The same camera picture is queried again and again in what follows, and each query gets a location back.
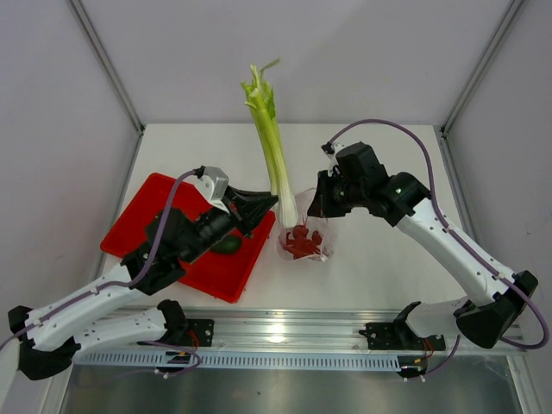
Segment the green avocado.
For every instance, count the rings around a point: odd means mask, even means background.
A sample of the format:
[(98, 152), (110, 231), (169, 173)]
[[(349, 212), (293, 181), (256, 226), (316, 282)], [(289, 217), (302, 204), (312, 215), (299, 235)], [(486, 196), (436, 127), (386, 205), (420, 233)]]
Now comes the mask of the green avocado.
[(242, 238), (238, 235), (226, 235), (220, 242), (214, 245), (210, 251), (214, 254), (231, 255), (237, 253), (242, 247)]

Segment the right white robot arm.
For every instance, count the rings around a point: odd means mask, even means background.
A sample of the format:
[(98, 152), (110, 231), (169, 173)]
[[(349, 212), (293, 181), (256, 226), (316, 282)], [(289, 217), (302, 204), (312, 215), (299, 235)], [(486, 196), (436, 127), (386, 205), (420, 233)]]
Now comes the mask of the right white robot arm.
[(448, 302), (409, 304), (395, 319), (395, 341), (413, 348), (428, 336), (461, 335), (493, 348), (523, 312), (536, 277), (498, 263), (438, 214), (436, 197), (417, 178), (408, 172), (388, 175), (367, 144), (326, 143), (323, 151), (331, 164), (317, 175), (308, 215), (335, 218), (365, 208), (422, 246), (465, 293)]

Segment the green celery stalk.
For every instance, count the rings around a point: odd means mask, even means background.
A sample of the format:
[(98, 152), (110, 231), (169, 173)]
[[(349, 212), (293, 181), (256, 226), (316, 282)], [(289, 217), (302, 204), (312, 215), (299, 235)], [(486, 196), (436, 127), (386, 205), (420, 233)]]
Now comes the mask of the green celery stalk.
[(249, 108), (261, 148), (265, 157), (270, 191), (278, 197), (277, 217), (283, 228), (298, 224), (298, 209), (292, 192), (285, 164), (284, 150), (272, 85), (266, 79), (266, 71), (280, 62), (280, 58), (259, 68), (250, 66), (251, 81), (241, 83), (245, 93), (245, 105)]

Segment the red plastic tray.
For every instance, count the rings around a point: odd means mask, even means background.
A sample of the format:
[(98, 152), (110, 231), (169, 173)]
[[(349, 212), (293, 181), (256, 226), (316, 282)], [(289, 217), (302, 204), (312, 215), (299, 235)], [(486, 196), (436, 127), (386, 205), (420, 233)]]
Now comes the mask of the red plastic tray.
[[(157, 172), (150, 174), (100, 243), (101, 250), (121, 259), (137, 249), (146, 240), (146, 226), (165, 207), (174, 181)], [(179, 283), (228, 303), (237, 302), (274, 223), (275, 214), (269, 211), (253, 237), (241, 239), (235, 254), (208, 252), (191, 265), (184, 263), (185, 276)]]

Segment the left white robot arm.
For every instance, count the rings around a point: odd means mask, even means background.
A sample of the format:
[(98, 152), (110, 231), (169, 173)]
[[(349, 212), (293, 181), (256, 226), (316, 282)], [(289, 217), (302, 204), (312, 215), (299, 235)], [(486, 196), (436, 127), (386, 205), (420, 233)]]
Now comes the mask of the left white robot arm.
[(190, 326), (175, 300), (165, 299), (129, 317), (106, 316), (182, 278), (183, 264), (197, 261), (232, 231), (250, 237), (278, 199), (268, 191), (228, 187), (220, 201), (221, 207), (196, 220), (167, 203), (147, 226), (147, 241), (107, 273), (55, 304), (10, 310), (9, 326), (18, 341), (17, 370), (30, 380), (43, 380), (104, 348), (185, 345)]

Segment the clear zip top bag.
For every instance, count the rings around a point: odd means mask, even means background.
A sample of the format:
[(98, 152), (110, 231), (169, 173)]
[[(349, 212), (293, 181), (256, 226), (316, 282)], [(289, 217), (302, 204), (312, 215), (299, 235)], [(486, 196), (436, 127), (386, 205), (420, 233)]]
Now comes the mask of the clear zip top bag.
[(335, 252), (338, 235), (336, 224), (327, 219), (307, 215), (316, 190), (311, 187), (295, 197), (298, 223), (279, 231), (276, 251), (282, 260), (316, 260), (325, 262)]

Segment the red toy lobster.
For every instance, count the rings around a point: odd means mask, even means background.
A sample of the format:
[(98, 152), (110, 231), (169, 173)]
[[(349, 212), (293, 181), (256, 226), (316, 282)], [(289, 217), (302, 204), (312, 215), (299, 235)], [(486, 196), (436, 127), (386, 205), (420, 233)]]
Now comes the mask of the red toy lobster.
[(311, 234), (304, 224), (298, 224), (285, 232), (282, 248), (290, 253), (294, 260), (303, 259), (321, 253), (322, 235), (314, 230)]

